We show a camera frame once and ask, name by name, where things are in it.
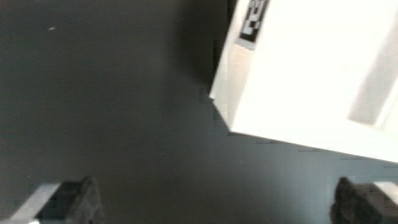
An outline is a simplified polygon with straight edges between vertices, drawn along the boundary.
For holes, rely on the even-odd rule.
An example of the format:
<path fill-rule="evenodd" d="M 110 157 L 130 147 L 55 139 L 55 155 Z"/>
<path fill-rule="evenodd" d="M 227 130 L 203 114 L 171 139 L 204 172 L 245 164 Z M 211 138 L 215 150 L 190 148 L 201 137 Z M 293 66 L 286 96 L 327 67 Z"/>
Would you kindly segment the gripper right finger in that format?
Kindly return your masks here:
<path fill-rule="evenodd" d="M 398 184 L 354 183 L 339 178 L 331 207 L 332 224 L 398 224 Z"/>

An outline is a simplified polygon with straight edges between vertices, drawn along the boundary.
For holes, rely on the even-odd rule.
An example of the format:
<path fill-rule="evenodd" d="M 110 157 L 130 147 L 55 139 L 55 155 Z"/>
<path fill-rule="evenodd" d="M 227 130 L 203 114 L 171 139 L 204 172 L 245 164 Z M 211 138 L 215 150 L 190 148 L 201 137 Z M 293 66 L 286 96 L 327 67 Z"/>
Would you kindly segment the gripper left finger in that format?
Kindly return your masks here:
<path fill-rule="evenodd" d="M 41 184 L 7 224 L 105 224 L 96 179 Z"/>

